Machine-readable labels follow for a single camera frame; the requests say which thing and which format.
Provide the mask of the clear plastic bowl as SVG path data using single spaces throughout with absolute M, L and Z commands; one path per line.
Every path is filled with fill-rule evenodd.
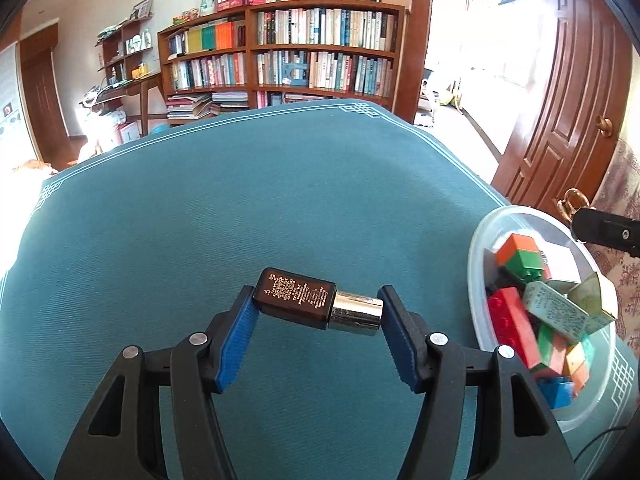
M 582 426 L 613 377 L 616 292 L 588 250 L 533 208 L 503 206 L 476 228 L 468 293 L 480 348 L 510 344 L 498 314 L 513 300 L 524 326 L 514 344 L 563 432 Z

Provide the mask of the brown wooden door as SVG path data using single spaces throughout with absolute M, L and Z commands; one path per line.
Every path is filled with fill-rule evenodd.
M 632 42 L 604 0 L 540 0 L 541 60 L 492 186 L 557 217 L 570 188 L 597 194 L 622 128 Z

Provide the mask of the pink green toy brick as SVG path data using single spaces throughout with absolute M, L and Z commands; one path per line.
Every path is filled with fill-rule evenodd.
M 536 379 L 553 379 L 563 375 L 567 340 L 551 326 L 540 323 L 536 331 L 540 363 L 529 371 Z

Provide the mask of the yellow orange toy brick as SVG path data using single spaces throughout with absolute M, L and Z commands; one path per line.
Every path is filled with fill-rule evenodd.
M 576 398 L 590 377 L 585 347 L 581 342 L 566 349 L 563 376 L 573 384 L 573 396 Z

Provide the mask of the brown cosmetic bottle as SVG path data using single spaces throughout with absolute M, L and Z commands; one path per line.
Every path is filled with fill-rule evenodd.
M 254 304 L 266 315 L 317 330 L 375 334 L 384 304 L 378 298 L 341 292 L 320 278 L 265 268 L 253 292 Z

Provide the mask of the large wooden bookshelf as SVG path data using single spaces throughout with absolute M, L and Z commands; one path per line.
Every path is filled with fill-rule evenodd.
M 405 21 L 393 4 L 292 0 L 167 27 L 157 42 L 168 122 L 332 99 L 392 110 Z

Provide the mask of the white sliding wardrobe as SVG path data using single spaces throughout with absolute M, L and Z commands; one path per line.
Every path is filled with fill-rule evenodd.
M 0 62 L 0 162 L 6 170 L 38 155 L 23 105 L 16 42 L 1 52 Z

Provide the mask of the white red medicine box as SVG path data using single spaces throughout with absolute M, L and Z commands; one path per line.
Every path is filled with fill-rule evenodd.
M 539 249 L 544 262 L 544 280 L 551 288 L 567 294 L 582 281 L 574 256 L 567 247 L 542 242 Z

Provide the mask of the blue toy brick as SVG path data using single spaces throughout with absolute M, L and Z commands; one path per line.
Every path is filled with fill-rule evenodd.
M 572 403 L 574 382 L 565 377 L 539 379 L 537 386 L 550 408 L 566 408 Z

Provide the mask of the red toy brick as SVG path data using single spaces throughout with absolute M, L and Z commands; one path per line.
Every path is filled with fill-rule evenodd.
M 510 346 L 529 370 L 540 365 L 537 339 L 518 290 L 498 289 L 488 298 L 488 309 L 498 344 Z

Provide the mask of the light blue small box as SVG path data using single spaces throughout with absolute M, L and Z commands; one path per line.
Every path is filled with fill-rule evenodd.
M 531 282 L 523 295 L 525 309 L 570 342 L 586 333 L 589 314 L 544 282 Z

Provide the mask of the small wooden shelf desk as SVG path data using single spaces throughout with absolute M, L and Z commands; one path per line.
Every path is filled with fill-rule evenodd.
M 164 94 L 162 75 L 158 70 L 151 70 L 145 62 L 145 55 L 154 50 L 149 29 L 153 1 L 140 1 L 134 5 L 128 18 L 99 33 L 96 38 L 101 64 L 98 74 L 103 79 L 81 101 L 88 110 L 104 115 L 122 107 L 123 99 L 136 96 L 139 110 L 129 121 L 139 124 L 140 136 L 150 133 L 150 122 L 166 118 L 166 113 L 150 112 L 151 91 L 155 89 Z

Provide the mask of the teal table mat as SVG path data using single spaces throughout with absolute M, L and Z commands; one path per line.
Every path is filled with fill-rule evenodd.
M 637 478 L 637 417 L 563 432 L 516 352 L 476 340 L 469 249 L 503 206 L 432 136 L 357 100 L 171 128 L 58 174 L 3 170 L 2 477 L 185 479 L 171 351 L 276 268 L 372 298 L 393 286 L 461 347 L 451 475 Z M 366 335 L 259 310 L 213 402 L 235 479 L 400 479 L 423 396 L 382 322 Z

